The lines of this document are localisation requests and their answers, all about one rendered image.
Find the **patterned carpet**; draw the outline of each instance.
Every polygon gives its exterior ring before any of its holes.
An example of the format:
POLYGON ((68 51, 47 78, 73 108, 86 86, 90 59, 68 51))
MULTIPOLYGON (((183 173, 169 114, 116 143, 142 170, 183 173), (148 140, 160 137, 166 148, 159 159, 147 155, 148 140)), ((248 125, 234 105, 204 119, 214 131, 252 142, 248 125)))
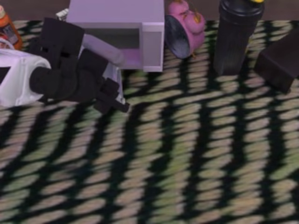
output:
POLYGON ((1 108, 0 223, 299 224, 299 85, 282 95, 251 69, 298 25, 260 22, 240 75, 216 77, 208 22, 195 59, 124 73, 128 114, 1 108))

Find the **clock face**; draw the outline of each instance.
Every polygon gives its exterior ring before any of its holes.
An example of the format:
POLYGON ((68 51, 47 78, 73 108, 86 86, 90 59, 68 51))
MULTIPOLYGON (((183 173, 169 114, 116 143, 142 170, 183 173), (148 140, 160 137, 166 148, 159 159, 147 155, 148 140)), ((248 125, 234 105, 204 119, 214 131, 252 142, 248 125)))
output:
POLYGON ((165 43, 169 50, 178 58, 190 56, 188 36, 180 22, 172 15, 165 16, 165 43))

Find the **bottle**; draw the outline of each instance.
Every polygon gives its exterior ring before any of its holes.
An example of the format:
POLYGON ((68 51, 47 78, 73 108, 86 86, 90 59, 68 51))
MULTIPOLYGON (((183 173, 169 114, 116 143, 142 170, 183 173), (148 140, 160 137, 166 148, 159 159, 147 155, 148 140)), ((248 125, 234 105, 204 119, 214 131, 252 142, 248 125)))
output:
POLYGON ((0 38, 8 40, 16 50, 21 50, 23 42, 8 14, 0 5, 0 38))
POLYGON ((237 75, 257 22, 264 12, 263 0, 220 0, 214 69, 218 75, 237 75))

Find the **black bottle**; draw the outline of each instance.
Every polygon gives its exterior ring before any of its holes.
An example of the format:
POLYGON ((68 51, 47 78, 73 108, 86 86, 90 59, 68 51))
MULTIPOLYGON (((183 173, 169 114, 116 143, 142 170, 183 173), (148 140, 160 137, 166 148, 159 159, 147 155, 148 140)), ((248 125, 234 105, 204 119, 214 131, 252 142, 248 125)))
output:
POLYGON ((214 69, 219 75, 237 75, 240 72, 249 39, 263 12, 263 1, 220 0, 214 55, 214 69))

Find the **striped rug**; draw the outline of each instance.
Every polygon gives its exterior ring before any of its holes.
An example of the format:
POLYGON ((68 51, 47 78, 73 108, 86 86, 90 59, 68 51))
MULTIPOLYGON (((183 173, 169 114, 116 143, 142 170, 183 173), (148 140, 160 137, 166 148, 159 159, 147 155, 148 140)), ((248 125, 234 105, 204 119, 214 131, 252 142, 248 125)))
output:
MULTIPOLYGON (((39 21, 17 21, 25 46, 39 21)), ((0 224, 299 224, 299 85, 252 67, 297 27, 261 21, 238 76, 216 77, 218 23, 196 58, 125 71, 131 109, 0 109, 0 224)))

